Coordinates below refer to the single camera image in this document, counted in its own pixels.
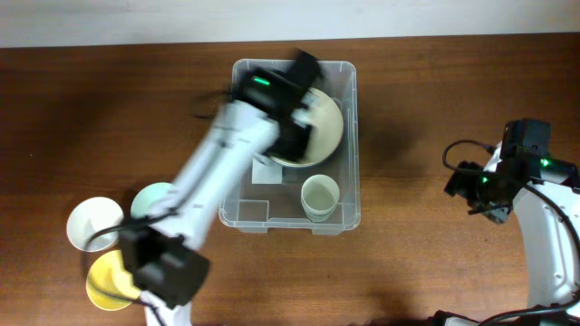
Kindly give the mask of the cream white cup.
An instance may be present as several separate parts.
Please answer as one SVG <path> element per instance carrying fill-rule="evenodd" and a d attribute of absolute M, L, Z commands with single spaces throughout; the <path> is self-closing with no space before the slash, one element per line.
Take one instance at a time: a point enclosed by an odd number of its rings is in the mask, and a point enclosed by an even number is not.
<path fill-rule="evenodd" d="M 302 185 L 301 200 L 317 210 L 337 206 L 340 199 L 340 188 L 337 182 L 326 175 L 318 174 L 309 177 Z"/>

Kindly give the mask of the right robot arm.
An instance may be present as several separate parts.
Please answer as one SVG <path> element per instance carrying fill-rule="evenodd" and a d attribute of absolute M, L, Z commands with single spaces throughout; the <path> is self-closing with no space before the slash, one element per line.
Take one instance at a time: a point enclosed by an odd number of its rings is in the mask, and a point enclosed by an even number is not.
<path fill-rule="evenodd" d="M 481 166 L 462 161 L 445 192 L 463 197 L 472 215 L 519 223 L 528 272 L 527 307 L 483 320 L 485 325 L 576 325 L 579 322 L 579 169 L 549 152 L 551 126 L 512 120 Z"/>

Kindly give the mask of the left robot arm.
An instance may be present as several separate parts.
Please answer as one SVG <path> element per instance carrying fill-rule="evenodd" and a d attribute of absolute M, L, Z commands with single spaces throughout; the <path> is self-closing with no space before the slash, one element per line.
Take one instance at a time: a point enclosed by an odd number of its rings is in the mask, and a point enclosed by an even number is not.
<path fill-rule="evenodd" d="M 283 70 L 243 74 L 169 192 L 144 216 L 124 218 L 121 257 L 149 325 L 190 323 L 191 301 L 210 268 L 199 249 L 220 201 L 255 158 L 305 156 L 313 128 L 298 114 L 321 77 L 317 58 L 304 51 Z"/>

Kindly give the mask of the cream bowl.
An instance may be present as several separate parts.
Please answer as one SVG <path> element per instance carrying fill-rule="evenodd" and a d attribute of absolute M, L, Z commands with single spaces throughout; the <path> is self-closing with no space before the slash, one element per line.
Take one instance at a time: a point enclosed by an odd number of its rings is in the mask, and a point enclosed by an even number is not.
<path fill-rule="evenodd" d="M 324 92 L 310 88 L 318 96 L 312 116 L 313 131 L 305 156 L 298 162 L 272 158 L 288 168 L 308 168 L 322 163 L 338 148 L 343 137 L 343 114 L 334 100 Z"/>

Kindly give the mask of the mint green cup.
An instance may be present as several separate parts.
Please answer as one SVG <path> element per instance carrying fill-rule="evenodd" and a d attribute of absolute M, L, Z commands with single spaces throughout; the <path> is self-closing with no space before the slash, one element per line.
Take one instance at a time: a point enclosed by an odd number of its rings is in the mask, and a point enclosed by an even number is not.
<path fill-rule="evenodd" d="M 313 214 L 307 213 L 306 217 L 309 220 L 311 220 L 313 223 L 323 223 L 323 222 L 327 221 L 328 219 L 330 219 L 333 215 L 334 214 L 331 213 L 331 214 L 319 216 L 319 215 L 313 215 Z"/>

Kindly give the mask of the grey cup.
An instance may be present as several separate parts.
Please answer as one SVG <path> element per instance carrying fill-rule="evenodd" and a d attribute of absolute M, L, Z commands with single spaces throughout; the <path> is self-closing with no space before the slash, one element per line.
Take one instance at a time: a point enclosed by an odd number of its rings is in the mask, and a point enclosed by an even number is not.
<path fill-rule="evenodd" d="M 328 209 L 324 209 L 324 210 L 317 210 L 317 209 L 310 207 L 306 203 L 303 203 L 303 209 L 304 209 L 305 214 L 310 213 L 313 215 L 321 216 L 321 215 L 327 215 L 327 214 L 334 213 L 334 211 L 336 210 L 336 206 L 332 206 L 332 207 L 330 207 Z"/>

